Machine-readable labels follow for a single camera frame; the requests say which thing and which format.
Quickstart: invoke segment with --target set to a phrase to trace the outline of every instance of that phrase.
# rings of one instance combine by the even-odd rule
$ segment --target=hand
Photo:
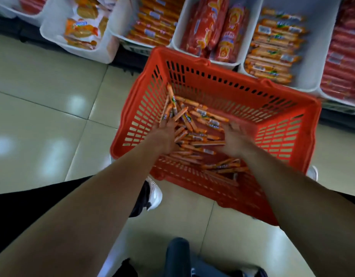
[[[255,148],[256,145],[245,133],[244,129],[237,123],[222,124],[225,130],[226,145],[218,148],[222,153],[235,158],[243,158],[248,150]]]
[[[169,122],[162,120],[160,125],[155,123],[145,142],[153,146],[159,154],[171,153],[175,148],[175,126],[176,123],[172,119]]]

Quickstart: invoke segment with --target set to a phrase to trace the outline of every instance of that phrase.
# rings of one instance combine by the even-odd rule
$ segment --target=tiled floor
[[[89,176],[109,165],[109,147],[135,79],[0,36],[0,193]],[[313,164],[321,184],[355,195],[354,134],[319,125]],[[313,276],[279,228],[169,182],[158,185],[160,207],[128,220],[100,276],[112,276],[126,257],[141,268],[161,267],[176,236],[222,269],[250,263],[270,276]]]

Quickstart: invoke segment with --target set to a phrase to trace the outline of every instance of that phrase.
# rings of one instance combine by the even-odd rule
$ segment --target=right hand
[[[256,147],[243,128],[236,122],[222,124],[222,127],[225,130],[226,145],[218,149],[220,152],[230,157],[243,158],[248,151]]]

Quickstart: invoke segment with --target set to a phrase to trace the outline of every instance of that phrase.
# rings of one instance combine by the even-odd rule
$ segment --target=white shoe
[[[162,201],[162,191],[161,189],[157,186],[157,184],[152,180],[151,177],[147,177],[146,181],[149,183],[149,187],[151,188],[151,193],[149,195],[149,200],[148,200],[148,205],[147,210],[153,210],[158,207],[158,205]]]
[[[310,177],[312,180],[316,181],[318,180],[318,170],[316,166],[312,165],[308,168],[307,170],[307,177]]]

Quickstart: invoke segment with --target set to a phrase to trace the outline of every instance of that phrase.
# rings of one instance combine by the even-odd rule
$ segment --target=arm
[[[174,148],[174,122],[51,208],[0,254],[0,276],[97,276],[160,154]]]
[[[355,205],[258,148],[237,124],[225,138],[222,152],[248,164],[313,273],[355,276]]]

